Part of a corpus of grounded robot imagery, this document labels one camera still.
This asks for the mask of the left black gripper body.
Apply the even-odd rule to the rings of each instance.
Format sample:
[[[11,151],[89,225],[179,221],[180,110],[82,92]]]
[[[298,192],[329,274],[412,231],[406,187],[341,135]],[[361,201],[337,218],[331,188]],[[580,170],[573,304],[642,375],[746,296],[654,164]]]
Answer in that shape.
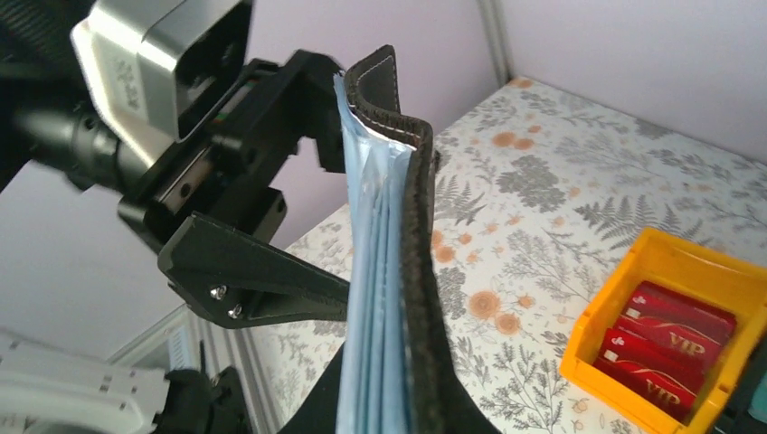
[[[283,65],[252,60],[204,129],[173,146],[146,188],[123,196],[120,220],[154,252],[194,212],[270,242],[288,211],[270,184],[301,139],[315,141],[323,169],[345,171],[334,91],[341,70],[303,50]]]

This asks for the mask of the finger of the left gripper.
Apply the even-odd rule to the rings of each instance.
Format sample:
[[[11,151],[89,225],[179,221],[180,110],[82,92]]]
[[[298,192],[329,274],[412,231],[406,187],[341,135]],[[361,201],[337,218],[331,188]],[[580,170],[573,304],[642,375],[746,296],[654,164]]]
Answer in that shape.
[[[157,266],[193,313],[225,329],[346,319],[346,280],[200,213]]]

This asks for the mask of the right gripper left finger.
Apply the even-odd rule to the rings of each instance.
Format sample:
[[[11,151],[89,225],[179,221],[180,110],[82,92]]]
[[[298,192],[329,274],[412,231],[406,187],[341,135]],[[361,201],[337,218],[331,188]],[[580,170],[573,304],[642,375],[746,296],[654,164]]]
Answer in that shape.
[[[342,369],[342,344],[296,413],[279,434],[334,434]]]

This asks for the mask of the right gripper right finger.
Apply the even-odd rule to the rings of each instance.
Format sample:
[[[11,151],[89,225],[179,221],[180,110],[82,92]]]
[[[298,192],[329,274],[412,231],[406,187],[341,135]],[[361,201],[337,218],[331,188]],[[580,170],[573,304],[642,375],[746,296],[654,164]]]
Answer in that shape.
[[[445,432],[455,434],[498,434],[499,430],[485,417],[460,382],[448,386],[442,394],[447,412]]]

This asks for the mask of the black leather card holder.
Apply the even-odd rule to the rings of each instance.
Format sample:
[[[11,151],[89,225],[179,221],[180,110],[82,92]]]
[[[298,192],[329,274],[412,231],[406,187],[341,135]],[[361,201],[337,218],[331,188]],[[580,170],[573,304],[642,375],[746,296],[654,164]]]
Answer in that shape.
[[[402,113],[391,45],[333,84],[355,251],[336,431],[445,433],[452,369],[431,256],[432,127]]]

